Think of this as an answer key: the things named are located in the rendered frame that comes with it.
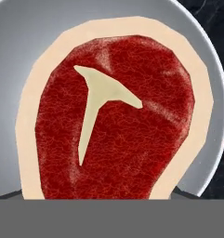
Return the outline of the raw red steak with bone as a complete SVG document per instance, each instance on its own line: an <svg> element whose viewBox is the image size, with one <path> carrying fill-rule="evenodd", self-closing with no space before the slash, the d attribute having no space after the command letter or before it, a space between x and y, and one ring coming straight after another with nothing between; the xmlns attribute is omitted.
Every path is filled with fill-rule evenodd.
<svg viewBox="0 0 224 238"><path fill-rule="evenodd" d="M16 141L27 199L165 199L203 148L208 71L158 20L63 32L22 90Z"/></svg>

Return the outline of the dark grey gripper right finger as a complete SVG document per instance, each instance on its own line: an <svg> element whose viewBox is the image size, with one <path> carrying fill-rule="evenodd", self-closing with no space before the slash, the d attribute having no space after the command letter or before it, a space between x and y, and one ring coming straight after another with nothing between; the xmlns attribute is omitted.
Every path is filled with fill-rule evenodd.
<svg viewBox="0 0 224 238"><path fill-rule="evenodd" d="M175 187L175 189L171 192L170 198L171 199L198 199L198 196L188 192L184 192L179 187Z"/></svg>

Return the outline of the grey round plate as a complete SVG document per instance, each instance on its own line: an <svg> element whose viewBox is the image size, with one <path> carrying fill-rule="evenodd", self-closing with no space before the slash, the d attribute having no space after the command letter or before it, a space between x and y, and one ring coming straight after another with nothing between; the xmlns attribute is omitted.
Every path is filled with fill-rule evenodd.
<svg viewBox="0 0 224 238"><path fill-rule="evenodd" d="M34 62L72 26L132 15L184 34L206 63L214 96L208 138L178 187L224 198L224 0L0 0L0 196L20 189L15 121Z"/></svg>

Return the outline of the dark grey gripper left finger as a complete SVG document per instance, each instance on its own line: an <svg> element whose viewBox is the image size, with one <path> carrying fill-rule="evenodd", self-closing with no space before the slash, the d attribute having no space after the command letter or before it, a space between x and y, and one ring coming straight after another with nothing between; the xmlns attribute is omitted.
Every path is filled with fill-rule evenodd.
<svg viewBox="0 0 224 238"><path fill-rule="evenodd" d="M11 192L5 195L1 195L0 199L6 200L6 199L22 199L22 192L21 191L16 191L16 192Z"/></svg>

